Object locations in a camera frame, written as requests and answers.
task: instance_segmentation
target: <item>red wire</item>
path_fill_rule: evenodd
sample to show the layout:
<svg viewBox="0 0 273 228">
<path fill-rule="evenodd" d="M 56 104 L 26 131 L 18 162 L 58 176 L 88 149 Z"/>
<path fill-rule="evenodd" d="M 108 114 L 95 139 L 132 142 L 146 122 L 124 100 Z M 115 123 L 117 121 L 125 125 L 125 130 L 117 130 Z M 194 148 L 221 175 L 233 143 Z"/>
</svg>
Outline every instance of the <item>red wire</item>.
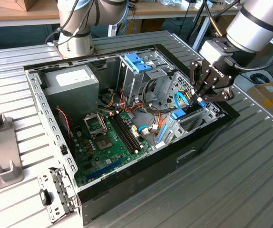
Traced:
<svg viewBox="0 0 273 228">
<path fill-rule="evenodd" d="M 60 111 L 60 113 L 62 113 L 62 115 L 64 116 L 64 118 L 66 120 L 67 128 L 68 128 L 68 136 L 69 136 L 69 147 L 70 147 L 71 146 L 71 135 L 70 135 L 70 126 L 69 126 L 68 118 L 67 118 L 66 114 L 60 108 L 56 108 L 56 110 Z"/>
</svg>

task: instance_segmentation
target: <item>workbench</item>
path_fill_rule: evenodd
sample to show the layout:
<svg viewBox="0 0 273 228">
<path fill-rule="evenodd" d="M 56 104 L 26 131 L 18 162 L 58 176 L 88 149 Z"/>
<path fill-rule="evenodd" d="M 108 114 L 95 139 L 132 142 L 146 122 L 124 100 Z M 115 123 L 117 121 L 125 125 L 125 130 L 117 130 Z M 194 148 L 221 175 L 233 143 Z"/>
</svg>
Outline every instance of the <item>workbench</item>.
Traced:
<svg viewBox="0 0 273 228">
<path fill-rule="evenodd" d="M 163 44 L 186 66 L 201 57 L 166 31 L 94 39 L 98 53 Z M 59 167 L 22 69 L 60 59 L 47 45 L 0 50 L 0 113 L 14 119 L 24 180 L 0 190 L 0 228 L 50 227 L 37 176 Z M 184 167 L 100 216 L 89 227 L 273 227 L 273 117 L 233 86 L 240 117 Z M 77 213 L 55 225 L 80 227 Z"/>
</svg>

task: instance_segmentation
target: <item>blue plastic clip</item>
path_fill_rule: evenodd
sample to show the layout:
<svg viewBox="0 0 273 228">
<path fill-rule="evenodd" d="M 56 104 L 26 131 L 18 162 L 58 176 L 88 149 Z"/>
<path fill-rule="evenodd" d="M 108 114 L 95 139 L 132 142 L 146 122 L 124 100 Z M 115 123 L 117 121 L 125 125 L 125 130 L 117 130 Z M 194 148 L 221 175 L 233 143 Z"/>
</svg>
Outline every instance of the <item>blue plastic clip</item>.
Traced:
<svg viewBox="0 0 273 228">
<path fill-rule="evenodd" d="M 143 59 L 136 53 L 125 55 L 125 60 L 132 66 L 132 68 L 138 73 L 152 70 L 151 66 L 148 66 Z"/>
</svg>

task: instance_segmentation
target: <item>metal bracket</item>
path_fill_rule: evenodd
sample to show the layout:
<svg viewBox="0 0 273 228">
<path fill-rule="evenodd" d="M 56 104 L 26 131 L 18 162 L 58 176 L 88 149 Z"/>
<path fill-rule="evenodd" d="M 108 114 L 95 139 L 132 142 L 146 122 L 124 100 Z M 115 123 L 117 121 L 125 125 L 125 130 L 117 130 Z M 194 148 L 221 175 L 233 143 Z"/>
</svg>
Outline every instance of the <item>metal bracket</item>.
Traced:
<svg viewBox="0 0 273 228">
<path fill-rule="evenodd" d="M 78 207 L 72 183 L 63 168 L 50 168 L 49 171 L 38 176 L 37 180 L 41 189 L 39 195 L 43 205 L 49 204 L 47 211 L 51 223 L 59 221 Z"/>
</svg>

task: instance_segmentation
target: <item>label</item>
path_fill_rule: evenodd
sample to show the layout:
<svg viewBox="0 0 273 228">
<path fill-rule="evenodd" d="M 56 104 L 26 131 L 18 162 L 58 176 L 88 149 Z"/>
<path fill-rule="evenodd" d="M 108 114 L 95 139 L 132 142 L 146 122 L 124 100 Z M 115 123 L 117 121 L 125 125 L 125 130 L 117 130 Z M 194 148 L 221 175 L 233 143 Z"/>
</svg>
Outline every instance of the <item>label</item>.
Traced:
<svg viewBox="0 0 273 228">
<path fill-rule="evenodd" d="M 267 90 L 269 90 L 270 92 L 273 92 L 273 86 L 266 86 L 265 87 Z"/>
<path fill-rule="evenodd" d="M 152 61 L 148 61 L 146 62 L 147 65 L 154 65 L 154 63 Z"/>
<path fill-rule="evenodd" d="M 91 79 L 84 69 L 63 73 L 57 75 L 55 78 L 58 81 L 59 86 L 67 86 L 70 84 L 83 82 Z"/>
</svg>

